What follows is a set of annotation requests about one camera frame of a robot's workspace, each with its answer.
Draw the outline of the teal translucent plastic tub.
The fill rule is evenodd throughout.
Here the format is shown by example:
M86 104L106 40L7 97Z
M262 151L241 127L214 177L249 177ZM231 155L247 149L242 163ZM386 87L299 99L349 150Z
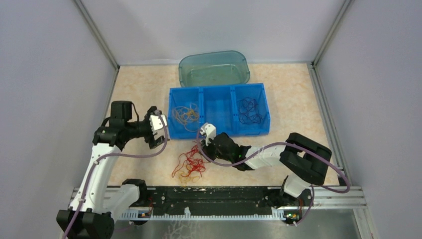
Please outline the teal translucent plastic tub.
M235 50L187 56L180 61L178 73L181 87L246 84L250 80L246 57Z

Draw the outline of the blue three-compartment bin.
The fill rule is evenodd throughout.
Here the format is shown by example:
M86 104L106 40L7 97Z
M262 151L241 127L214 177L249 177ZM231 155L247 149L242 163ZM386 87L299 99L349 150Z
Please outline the blue three-compartment bin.
M194 139L200 126L213 124L230 136L268 134L271 116L262 83L171 88L171 139Z

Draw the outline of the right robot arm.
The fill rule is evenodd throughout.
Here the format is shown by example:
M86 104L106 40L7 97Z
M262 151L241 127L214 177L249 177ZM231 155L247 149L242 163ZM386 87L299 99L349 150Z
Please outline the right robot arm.
M299 133L291 133L284 142L263 147L236 144L226 133L206 133L200 130L201 153L210 162L226 161L226 167L239 171L253 171L263 167L286 166L291 170L277 193L265 195L271 207L291 206L299 201L302 192L311 185L325 181L332 151Z

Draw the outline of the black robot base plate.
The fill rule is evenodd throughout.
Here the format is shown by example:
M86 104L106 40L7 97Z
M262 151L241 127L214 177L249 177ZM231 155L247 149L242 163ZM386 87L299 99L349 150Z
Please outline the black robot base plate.
M192 216L269 216L274 209L309 206L311 191L298 198L283 193L280 187L181 187L157 186L141 190L134 207L146 207L154 216L181 216L189 208Z

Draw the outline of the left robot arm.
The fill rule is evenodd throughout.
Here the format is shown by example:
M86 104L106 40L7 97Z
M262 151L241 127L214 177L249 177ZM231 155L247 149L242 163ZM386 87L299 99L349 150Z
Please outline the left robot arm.
M150 149L167 146L167 117L156 106L151 106L143 119L137 117L131 101L114 101L110 116L95 131L90 161L82 183L68 209L56 216L64 239L109 239L115 223L132 204L145 205L149 192L143 180L127 179L120 189L105 203L105 192L115 163L120 157L152 158L163 152L149 155L124 154L125 145L132 139L143 138Z

